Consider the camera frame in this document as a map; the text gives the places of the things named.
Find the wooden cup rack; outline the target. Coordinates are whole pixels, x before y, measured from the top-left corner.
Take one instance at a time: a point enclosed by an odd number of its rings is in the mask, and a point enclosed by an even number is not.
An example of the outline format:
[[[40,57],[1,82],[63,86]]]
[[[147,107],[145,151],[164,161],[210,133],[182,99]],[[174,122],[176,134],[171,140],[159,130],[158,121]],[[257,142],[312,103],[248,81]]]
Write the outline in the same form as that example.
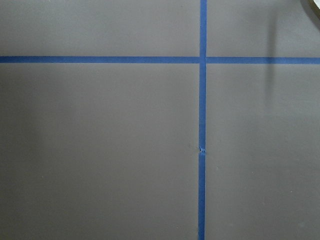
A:
[[[319,0],[301,0],[300,2],[305,7],[308,7],[317,18],[320,17],[320,1]]]

